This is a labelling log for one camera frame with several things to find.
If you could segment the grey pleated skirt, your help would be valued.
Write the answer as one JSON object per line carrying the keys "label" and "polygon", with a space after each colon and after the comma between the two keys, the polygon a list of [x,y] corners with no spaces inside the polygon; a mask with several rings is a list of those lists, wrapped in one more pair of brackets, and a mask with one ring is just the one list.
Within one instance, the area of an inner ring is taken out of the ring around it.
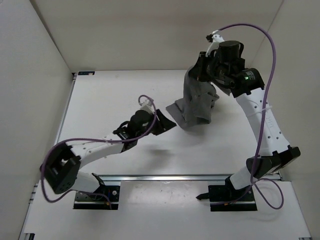
{"label": "grey pleated skirt", "polygon": [[219,99],[216,88],[209,82],[198,81],[191,70],[192,67],[184,75],[183,97],[165,108],[184,130],[210,124],[212,109]]}

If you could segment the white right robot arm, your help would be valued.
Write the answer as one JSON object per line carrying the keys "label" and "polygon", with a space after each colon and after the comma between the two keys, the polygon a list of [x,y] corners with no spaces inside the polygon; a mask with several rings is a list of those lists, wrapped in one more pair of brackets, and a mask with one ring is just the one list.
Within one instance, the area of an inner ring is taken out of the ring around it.
{"label": "white right robot arm", "polygon": [[246,68],[241,57],[244,45],[236,40],[211,40],[206,52],[199,54],[190,74],[199,82],[213,83],[232,95],[242,108],[257,141],[254,157],[237,173],[227,177],[217,193],[203,193],[198,200],[217,197],[229,204],[239,200],[251,185],[301,155],[282,134],[265,94],[265,83],[255,68]]}

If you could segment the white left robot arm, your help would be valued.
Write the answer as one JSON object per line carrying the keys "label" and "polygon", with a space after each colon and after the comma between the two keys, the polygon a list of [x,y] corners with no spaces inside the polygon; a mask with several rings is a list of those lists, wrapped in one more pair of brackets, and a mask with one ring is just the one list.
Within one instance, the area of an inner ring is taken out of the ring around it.
{"label": "white left robot arm", "polygon": [[109,201],[107,187],[95,173],[82,172],[84,166],[110,155],[126,152],[149,134],[158,136],[176,127],[163,113],[138,110],[111,134],[103,138],[70,138],[57,143],[40,166],[40,184],[48,183],[63,198],[71,191],[88,195],[95,201]]}

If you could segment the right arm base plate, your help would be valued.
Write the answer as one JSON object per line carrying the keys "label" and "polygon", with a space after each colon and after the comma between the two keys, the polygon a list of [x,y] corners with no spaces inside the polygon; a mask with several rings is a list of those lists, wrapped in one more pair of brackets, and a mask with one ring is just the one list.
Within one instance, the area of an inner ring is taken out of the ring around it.
{"label": "right arm base plate", "polygon": [[258,210],[252,187],[239,190],[230,186],[210,184],[208,186],[211,212],[255,212]]}

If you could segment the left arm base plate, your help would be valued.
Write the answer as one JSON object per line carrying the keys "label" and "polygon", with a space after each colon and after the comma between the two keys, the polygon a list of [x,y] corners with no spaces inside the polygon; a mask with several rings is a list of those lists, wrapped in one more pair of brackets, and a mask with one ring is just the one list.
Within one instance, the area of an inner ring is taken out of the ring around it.
{"label": "left arm base plate", "polygon": [[120,200],[120,182],[105,182],[105,186],[99,193],[108,197],[109,201],[104,196],[87,195],[77,192],[75,194],[73,209],[74,210],[118,210]]}

